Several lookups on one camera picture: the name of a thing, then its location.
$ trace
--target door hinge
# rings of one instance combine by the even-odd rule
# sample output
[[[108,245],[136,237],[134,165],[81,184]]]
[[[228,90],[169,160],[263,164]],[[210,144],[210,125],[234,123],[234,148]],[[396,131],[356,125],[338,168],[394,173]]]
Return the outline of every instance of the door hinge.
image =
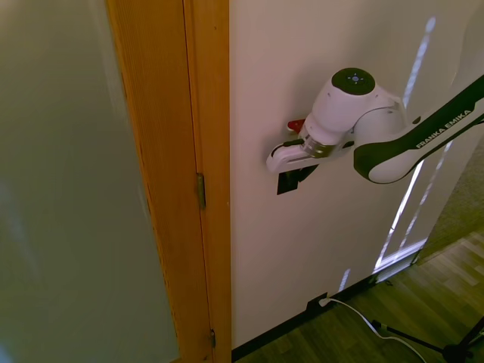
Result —
[[[197,193],[198,202],[200,204],[200,209],[205,209],[206,199],[205,199],[205,178],[201,172],[197,173]]]
[[[212,341],[212,348],[215,348],[217,339],[215,338],[215,331],[213,329],[210,329],[210,340]]]

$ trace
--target black baseboard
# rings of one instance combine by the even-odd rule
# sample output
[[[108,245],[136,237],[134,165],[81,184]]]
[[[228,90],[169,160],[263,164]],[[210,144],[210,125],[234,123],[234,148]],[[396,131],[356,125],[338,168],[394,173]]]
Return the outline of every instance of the black baseboard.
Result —
[[[340,293],[333,295],[332,297],[334,299],[345,301],[374,285],[375,282],[373,276],[369,276],[364,280],[361,280],[358,283],[341,291]],[[239,359],[245,357],[246,355],[249,355],[257,349],[262,348],[264,345],[270,343],[271,341],[282,337],[293,329],[296,329],[300,325],[306,323],[307,321],[315,318],[316,316],[319,316],[323,312],[332,309],[334,307],[333,302],[330,302],[324,307],[321,307],[319,305],[319,300],[325,298],[326,296],[327,293],[324,293],[318,297],[315,297],[313,300],[308,302],[308,305],[306,306],[306,310],[304,312],[301,312],[300,314],[292,317],[291,319],[286,320],[284,323],[279,324],[277,327],[273,327],[271,330],[266,331],[258,337],[249,340],[247,343],[244,343],[241,346],[232,349],[232,361],[238,361]]]

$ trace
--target tripod stand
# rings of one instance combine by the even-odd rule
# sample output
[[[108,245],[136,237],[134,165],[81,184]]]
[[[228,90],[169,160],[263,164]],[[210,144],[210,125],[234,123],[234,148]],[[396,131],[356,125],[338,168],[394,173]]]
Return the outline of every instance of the tripod stand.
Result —
[[[385,329],[391,333],[399,335],[400,337],[404,337],[412,342],[416,342],[422,346],[435,350],[436,352],[441,353],[445,361],[448,363],[465,363],[467,358],[472,358],[473,353],[469,352],[468,349],[477,343],[478,340],[484,337],[484,317],[479,320],[479,322],[470,330],[469,333],[467,333],[459,344],[449,344],[444,348],[439,348],[438,346],[424,342],[423,340],[415,338],[412,335],[408,335],[385,324],[381,324],[376,320],[373,320],[371,325],[373,325],[375,329]]]

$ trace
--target frosted glass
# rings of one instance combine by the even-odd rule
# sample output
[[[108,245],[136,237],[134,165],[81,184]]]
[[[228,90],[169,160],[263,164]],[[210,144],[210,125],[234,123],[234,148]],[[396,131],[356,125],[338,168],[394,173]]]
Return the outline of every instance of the frosted glass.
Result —
[[[0,362],[178,357],[104,2],[0,1]]]

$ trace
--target white cable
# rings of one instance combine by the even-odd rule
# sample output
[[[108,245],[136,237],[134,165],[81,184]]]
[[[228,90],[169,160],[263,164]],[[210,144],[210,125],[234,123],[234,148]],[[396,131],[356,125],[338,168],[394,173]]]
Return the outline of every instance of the white cable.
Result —
[[[401,340],[399,338],[395,338],[395,337],[382,337],[381,335],[378,334],[377,330],[373,327],[373,325],[371,325],[371,322],[368,321],[368,319],[366,319],[362,313],[360,313],[358,310],[356,310],[355,308],[349,306],[348,304],[345,304],[344,302],[342,301],[339,301],[339,300],[336,300],[336,299],[331,299],[331,298],[327,298],[327,299],[323,299],[323,300],[330,300],[330,301],[334,301],[335,303],[339,303],[339,304],[342,304],[344,306],[346,306],[347,308],[350,308],[352,311],[354,311],[356,314],[360,315],[360,317],[365,321],[366,325],[370,327],[371,331],[373,331],[377,337],[379,337],[380,339],[385,339],[385,340],[396,340],[397,342],[400,342],[402,344],[405,344],[408,348],[410,348],[416,355],[418,355],[418,357],[422,360],[423,363],[427,363],[424,359],[424,357],[422,355],[420,355],[419,352],[417,352],[417,350],[411,346],[410,344],[408,344],[407,342],[405,342],[404,340]]]

